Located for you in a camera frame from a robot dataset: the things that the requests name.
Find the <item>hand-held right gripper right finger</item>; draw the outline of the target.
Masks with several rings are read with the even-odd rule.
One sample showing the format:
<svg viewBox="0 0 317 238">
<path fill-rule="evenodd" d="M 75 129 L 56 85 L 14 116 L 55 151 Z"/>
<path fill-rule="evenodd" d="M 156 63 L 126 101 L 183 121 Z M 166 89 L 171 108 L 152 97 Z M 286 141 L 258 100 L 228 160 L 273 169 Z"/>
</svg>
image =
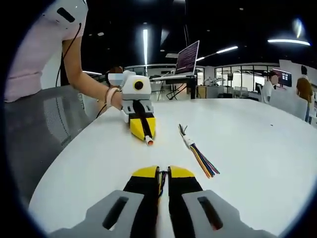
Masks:
<svg viewBox="0 0 317 238">
<path fill-rule="evenodd" d="M 241 221 L 239 211 L 215 192 L 204 190 L 195 175 L 168 167 L 169 214 L 177 238 L 272 238 Z"/>
</svg>

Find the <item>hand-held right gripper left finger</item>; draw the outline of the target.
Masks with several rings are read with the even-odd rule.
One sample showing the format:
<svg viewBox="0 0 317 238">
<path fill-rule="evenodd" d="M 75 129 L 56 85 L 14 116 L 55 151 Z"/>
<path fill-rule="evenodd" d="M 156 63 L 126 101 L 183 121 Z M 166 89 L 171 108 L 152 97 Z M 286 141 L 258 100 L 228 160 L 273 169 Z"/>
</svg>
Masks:
<svg viewBox="0 0 317 238">
<path fill-rule="evenodd" d="M 90 207 L 84 221 L 50 233 L 51 238 L 153 238 L 159 201 L 159 167 L 135 171 L 123 190 Z"/>
</svg>

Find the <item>person's left hand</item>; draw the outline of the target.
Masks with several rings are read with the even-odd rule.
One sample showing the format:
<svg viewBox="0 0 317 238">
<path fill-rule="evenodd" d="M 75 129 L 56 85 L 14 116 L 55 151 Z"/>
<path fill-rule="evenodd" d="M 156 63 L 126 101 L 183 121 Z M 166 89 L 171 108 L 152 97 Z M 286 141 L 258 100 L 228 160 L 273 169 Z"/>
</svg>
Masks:
<svg viewBox="0 0 317 238">
<path fill-rule="evenodd" d="M 122 110 L 122 94 L 119 91 L 116 91 L 111 99 L 111 105 L 118 110 Z"/>
</svg>

